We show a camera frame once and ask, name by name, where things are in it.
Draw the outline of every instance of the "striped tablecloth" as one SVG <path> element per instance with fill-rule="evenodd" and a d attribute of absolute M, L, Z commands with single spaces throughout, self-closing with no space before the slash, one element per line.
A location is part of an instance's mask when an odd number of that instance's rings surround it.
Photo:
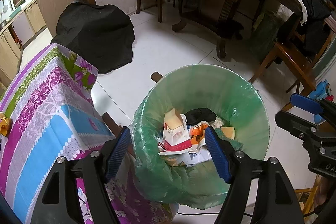
<path fill-rule="evenodd" d="M 90 92 L 97 74 L 95 67 L 74 52 L 51 44 L 3 94 L 0 111 L 12 118 L 13 125 L 8 138 L 1 138 L 0 191 L 21 222 L 30 223 L 39 191 L 59 156 L 80 159 L 115 138 L 93 107 Z M 170 207 L 142 198 L 132 173 L 128 169 L 124 173 L 118 172 L 107 187 L 120 222 L 171 220 Z M 81 181 L 78 190 L 84 221 L 92 224 Z"/>

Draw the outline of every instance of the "kitchen cabinet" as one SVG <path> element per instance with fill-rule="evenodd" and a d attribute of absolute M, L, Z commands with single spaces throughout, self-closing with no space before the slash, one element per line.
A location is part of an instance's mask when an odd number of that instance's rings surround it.
<path fill-rule="evenodd" d="M 7 43 L 5 36 L 0 35 L 0 68 L 11 80 L 16 75 L 18 62 L 19 59 Z"/>
<path fill-rule="evenodd" d="M 28 9 L 26 9 L 26 14 L 35 33 L 45 26 L 43 16 L 37 3 L 34 3 Z"/>
<path fill-rule="evenodd" d="M 11 47 L 12 51 L 16 55 L 18 59 L 20 59 L 21 51 L 19 47 L 16 45 L 11 33 L 9 32 L 8 29 L 5 29 L 3 32 L 5 39 L 7 40 L 8 45 Z"/>
<path fill-rule="evenodd" d="M 17 37 L 22 41 L 22 45 L 31 39 L 35 32 L 31 27 L 30 22 L 26 16 L 26 13 L 21 13 L 13 22 L 12 26 Z"/>

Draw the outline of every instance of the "green bag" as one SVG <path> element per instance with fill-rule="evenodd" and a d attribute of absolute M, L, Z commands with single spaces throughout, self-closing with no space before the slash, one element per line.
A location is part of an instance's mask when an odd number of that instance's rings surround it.
<path fill-rule="evenodd" d="M 235 128 L 235 139 L 251 158 L 263 160 L 269 141 L 266 109 L 256 89 L 228 69 L 196 64 L 163 77 L 150 90 L 134 115 L 132 142 L 135 172 L 148 199 L 206 209 L 225 200 L 229 185 L 221 179 L 213 161 L 194 167 L 171 167 L 158 154 L 155 136 L 163 128 L 166 112 L 180 113 L 207 107 Z"/>

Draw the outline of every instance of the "chair seat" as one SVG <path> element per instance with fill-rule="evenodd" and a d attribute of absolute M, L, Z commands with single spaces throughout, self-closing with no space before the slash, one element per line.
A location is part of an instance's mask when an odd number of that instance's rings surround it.
<path fill-rule="evenodd" d="M 305 88 L 315 90 L 316 80 L 312 65 L 297 49 L 297 47 L 295 47 L 295 45 L 291 42 L 287 42 L 286 44 L 275 42 L 274 45 L 278 48 L 279 53 L 281 54 L 281 59 L 285 62 L 295 77 L 300 80 L 303 86 Z"/>

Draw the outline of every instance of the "white tile floor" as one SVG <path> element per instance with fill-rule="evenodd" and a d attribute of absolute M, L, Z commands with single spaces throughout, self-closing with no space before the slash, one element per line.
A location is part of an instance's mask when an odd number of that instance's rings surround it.
<path fill-rule="evenodd" d="M 108 112 L 121 125 L 128 125 L 133 114 L 149 90 L 154 86 L 150 75 L 157 71 L 162 75 L 188 64 L 215 64 L 227 67 L 248 80 L 258 67 L 258 62 L 242 41 L 227 43 L 227 57 L 224 62 L 216 56 L 217 37 L 199 25 L 188 24 L 179 33 L 171 30 L 171 25 L 179 22 L 177 9 L 164 5 L 163 22 L 157 21 L 157 8 L 153 7 L 140 14 L 131 15 L 134 25 L 133 61 L 126 66 L 105 75 L 99 75 L 92 89 L 92 98 L 100 114 Z M 44 31 L 23 53 L 28 62 L 39 50 L 50 43 L 51 36 Z M 270 142 L 266 158 L 277 157 L 295 189 L 311 187 L 315 175 L 308 168 L 308 153 L 302 142 L 288 132 L 278 128 L 274 116 L 289 101 L 285 90 L 295 81 L 284 64 L 273 63 L 253 84 L 259 91 L 269 117 Z M 293 108 L 292 113 L 312 121 L 312 115 Z M 252 182 L 249 202 L 256 196 L 257 181 Z M 181 206 L 181 213 L 219 212 L 220 206 L 204 211 Z M 213 223 L 216 215 L 177 215 L 174 224 Z"/>

